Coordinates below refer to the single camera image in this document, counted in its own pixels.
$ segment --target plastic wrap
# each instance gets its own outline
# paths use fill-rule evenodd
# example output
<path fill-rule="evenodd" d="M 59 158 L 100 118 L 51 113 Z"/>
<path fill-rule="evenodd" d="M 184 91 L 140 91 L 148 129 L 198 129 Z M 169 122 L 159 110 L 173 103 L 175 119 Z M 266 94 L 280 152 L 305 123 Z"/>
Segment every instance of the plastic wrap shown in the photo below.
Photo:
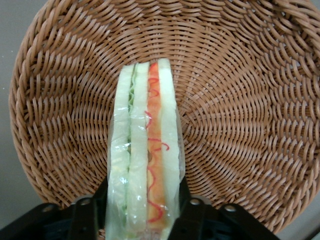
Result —
<path fill-rule="evenodd" d="M 180 214 L 185 155 L 169 61 L 158 61 L 160 97 L 149 71 L 148 62 L 139 63 L 119 76 L 109 128 L 106 240 L 165 240 Z"/>

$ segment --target plastic packaging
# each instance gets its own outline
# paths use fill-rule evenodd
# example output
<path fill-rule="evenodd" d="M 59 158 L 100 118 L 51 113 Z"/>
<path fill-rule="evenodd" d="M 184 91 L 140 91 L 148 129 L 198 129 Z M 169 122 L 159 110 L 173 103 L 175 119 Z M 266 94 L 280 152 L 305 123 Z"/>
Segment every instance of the plastic packaging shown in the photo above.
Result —
<path fill-rule="evenodd" d="M 170 63 L 158 60 L 158 83 L 152 68 L 124 66 L 119 76 L 109 128 L 106 240 L 165 240 L 180 214 L 185 155 Z"/>

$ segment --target woven rattan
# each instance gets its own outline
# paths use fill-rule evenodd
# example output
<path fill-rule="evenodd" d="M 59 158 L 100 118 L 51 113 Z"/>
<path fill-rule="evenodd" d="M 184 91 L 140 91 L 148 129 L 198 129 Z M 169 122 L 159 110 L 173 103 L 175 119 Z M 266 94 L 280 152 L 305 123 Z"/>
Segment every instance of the woven rattan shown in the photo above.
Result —
<path fill-rule="evenodd" d="M 49 0 L 13 70 L 23 169 L 45 202 L 93 193 L 122 66 L 169 58 L 190 190 L 278 232 L 320 187 L 319 33 L 300 0 Z"/>

